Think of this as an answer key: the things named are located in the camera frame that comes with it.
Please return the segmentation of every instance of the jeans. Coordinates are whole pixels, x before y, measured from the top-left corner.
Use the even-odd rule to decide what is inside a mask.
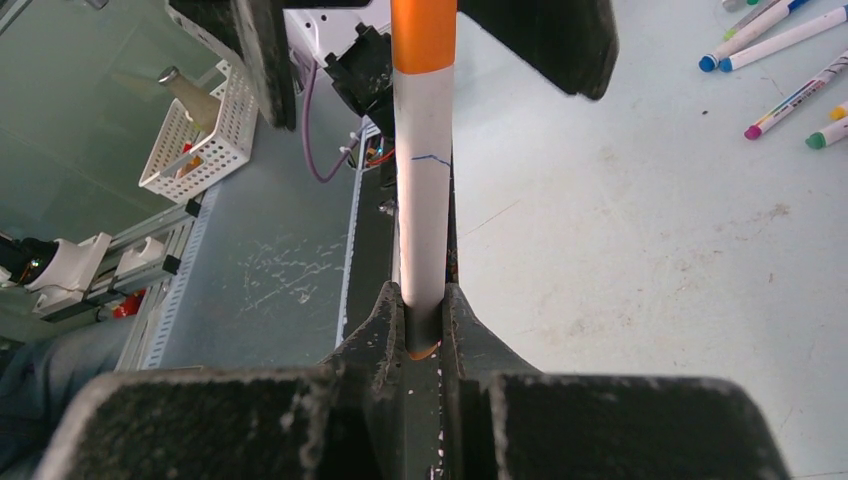
[[[0,479],[32,476],[74,396],[114,370],[132,324],[98,323],[15,353],[0,377]]]

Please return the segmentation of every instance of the red object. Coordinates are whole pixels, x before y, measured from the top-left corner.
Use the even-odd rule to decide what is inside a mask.
[[[134,294],[127,297],[124,300],[124,303],[115,307],[112,310],[112,317],[114,318],[126,318],[131,317],[138,313],[138,310],[141,308],[141,301],[144,299],[144,290],[139,290]]]

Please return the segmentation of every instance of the white basket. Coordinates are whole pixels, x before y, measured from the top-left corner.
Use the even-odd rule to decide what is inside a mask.
[[[221,99],[215,131],[183,153],[183,146],[193,142],[198,131],[186,118],[182,103],[174,100],[138,186],[183,203],[250,160],[258,111],[256,100],[249,82],[238,69],[231,68],[227,62],[219,63],[217,68],[227,76],[227,81],[212,91],[214,97]],[[195,157],[200,157],[203,163],[176,178],[177,172]]]

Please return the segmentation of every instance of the bottle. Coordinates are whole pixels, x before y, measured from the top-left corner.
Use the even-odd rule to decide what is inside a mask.
[[[195,125],[207,135],[215,130],[221,101],[206,93],[185,78],[177,67],[168,67],[159,75],[159,85],[164,86],[183,104]]]

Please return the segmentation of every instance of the orange wire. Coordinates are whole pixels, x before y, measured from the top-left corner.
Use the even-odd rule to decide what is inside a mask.
[[[380,157],[379,160],[375,160],[373,162],[368,162],[368,166],[369,167],[376,167],[377,165],[382,165],[382,164],[386,163],[387,161],[389,161],[389,159],[391,159],[392,155],[394,155],[394,154],[395,154],[395,149],[393,148],[393,149],[389,150],[389,153]]]

